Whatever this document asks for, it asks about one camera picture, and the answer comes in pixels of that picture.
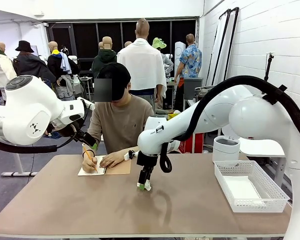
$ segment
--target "black hat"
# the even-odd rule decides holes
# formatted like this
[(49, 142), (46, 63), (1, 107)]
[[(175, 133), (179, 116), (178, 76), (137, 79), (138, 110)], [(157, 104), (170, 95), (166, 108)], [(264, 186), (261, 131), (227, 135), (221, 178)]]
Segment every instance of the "black hat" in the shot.
[(31, 49), (30, 43), (28, 41), (24, 41), (24, 40), (19, 41), (19, 46), (15, 50), (28, 52), (28, 53), (34, 53), (34, 51)]
[(131, 76), (124, 65), (118, 62), (111, 62), (101, 68), (97, 79), (112, 79), (111, 100), (118, 101), (124, 96)]

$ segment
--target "man's left hand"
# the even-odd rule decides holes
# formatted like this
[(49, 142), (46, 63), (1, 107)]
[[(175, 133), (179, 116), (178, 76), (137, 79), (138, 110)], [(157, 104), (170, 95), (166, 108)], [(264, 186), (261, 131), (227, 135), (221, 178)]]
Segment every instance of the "man's left hand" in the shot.
[(115, 151), (103, 157), (100, 162), (101, 168), (113, 168), (115, 165), (125, 160), (125, 153), (123, 151)]

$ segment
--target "red box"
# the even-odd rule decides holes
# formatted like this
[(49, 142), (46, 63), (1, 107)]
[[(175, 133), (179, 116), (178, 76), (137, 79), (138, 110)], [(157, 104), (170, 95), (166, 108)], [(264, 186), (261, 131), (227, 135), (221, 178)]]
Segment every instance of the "red box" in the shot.
[(204, 134), (196, 133), (186, 141), (180, 142), (179, 151), (183, 154), (202, 154), (204, 148)]

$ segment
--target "gray floor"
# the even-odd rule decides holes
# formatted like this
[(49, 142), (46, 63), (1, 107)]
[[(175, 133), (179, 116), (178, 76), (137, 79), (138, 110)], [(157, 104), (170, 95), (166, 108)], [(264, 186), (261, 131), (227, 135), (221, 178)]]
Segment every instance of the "gray floor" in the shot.
[[(90, 116), (86, 120), (86, 125), (82, 128), (83, 131), (86, 131), (89, 126)], [(212, 145), (213, 139), (216, 136), (214, 133), (206, 134), (204, 143)], [(50, 138), (41, 138), (36, 142), (35, 146), (48, 146), (48, 145), (60, 145), (66, 138), (59, 139), (50, 139)], [(20, 159), (22, 162), (24, 171), (39, 172), (53, 156), (62, 155), (62, 154), (80, 154), (82, 152), (82, 147), (79, 142), (72, 141), (68, 145), (60, 148), (57, 152), (53, 153), (40, 153), (40, 154), (20, 154)], [(98, 148), (98, 154), (105, 155), (106, 148), (102, 142)], [(2, 172), (14, 172), (16, 166), (14, 164), (14, 159), (12, 153), (0, 151), (0, 174)], [(1, 177), (0, 175), (0, 211), (16, 196), (16, 194), (27, 184), (28, 181), (31, 181), (31, 178), (28, 177)], [(0, 237), (0, 240), (21, 240), (23, 238), (8, 238)], [(214, 240), (223, 240), (223, 238), (214, 238)]]

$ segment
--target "white basket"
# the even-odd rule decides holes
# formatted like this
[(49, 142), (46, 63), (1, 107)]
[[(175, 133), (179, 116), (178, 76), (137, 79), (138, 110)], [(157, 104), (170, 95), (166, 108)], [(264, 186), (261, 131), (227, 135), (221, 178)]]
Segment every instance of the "white basket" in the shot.
[[(234, 213), (282, 213), (290, 199), (255, 161), (215, 161), (214, 174)], [(247, 176), (260, 198), (234, 198), (224, 176)]]

